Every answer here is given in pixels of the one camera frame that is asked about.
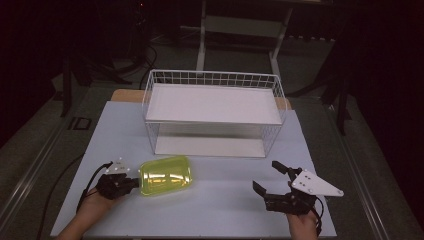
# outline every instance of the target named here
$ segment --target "white shelf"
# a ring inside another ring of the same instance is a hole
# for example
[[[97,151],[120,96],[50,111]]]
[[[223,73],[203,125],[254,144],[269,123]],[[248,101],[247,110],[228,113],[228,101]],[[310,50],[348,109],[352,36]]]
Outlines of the white shelf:
[[[261,127],[226,124],[164,124],[156,154],[265,157]]]
[[[282,125],[271,89],[161,83],[146,122]]]

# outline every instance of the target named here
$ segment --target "white wire basket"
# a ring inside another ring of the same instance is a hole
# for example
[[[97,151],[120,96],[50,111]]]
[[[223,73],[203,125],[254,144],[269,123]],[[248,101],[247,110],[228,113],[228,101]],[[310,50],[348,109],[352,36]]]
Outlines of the white wire basket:
[[[143,118],[155,154],[266,157],[287,110],[272,74],[152,70]]]

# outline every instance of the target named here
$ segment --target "human hand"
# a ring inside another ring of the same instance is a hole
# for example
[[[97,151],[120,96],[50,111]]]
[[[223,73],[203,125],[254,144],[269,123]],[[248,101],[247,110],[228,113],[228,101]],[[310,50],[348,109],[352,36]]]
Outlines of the human hand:
[[[318,239],[316,230],[317,218],[312,211],[306,215],[286,214],[289,221],[290,234],[293,240]]]
[[[122,199],[123,197],[109,200],[100,195],[96,188],[91,189],[84,198],[75,217],[56,239],[81,239],[82,235],[90,229],[91,226],[102,219],[106,213]]]

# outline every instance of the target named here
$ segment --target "white table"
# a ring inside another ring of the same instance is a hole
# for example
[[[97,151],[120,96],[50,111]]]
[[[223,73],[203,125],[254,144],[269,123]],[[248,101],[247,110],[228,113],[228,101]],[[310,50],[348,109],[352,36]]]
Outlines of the white table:
[[[140,103],[108,102],[75,175],[51,235],[56,236],[75,214],[93,172],[103,163],[122,157],[138,177],[137,169],[153,155]],[[282,213],[265,210],[252,180],[269,193],[289,191],[288,176],[271,167],[272,160],[315,172],[302,130],[293,110],[267,158],[189,156],[193,184],[185,190],[143,197],[134,189],[86,237],[118,238],[282,238],[289,237]],[[320,236],[336,236],[327,205]]]

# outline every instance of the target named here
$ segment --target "yellow plastic container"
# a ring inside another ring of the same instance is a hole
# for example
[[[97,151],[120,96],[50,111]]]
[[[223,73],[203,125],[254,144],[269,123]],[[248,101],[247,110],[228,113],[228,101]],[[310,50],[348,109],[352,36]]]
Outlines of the yellow plastic container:
[[[140,166],[140,192],[145,196],[184,189],[192,181],[186,156],[152,160]]]

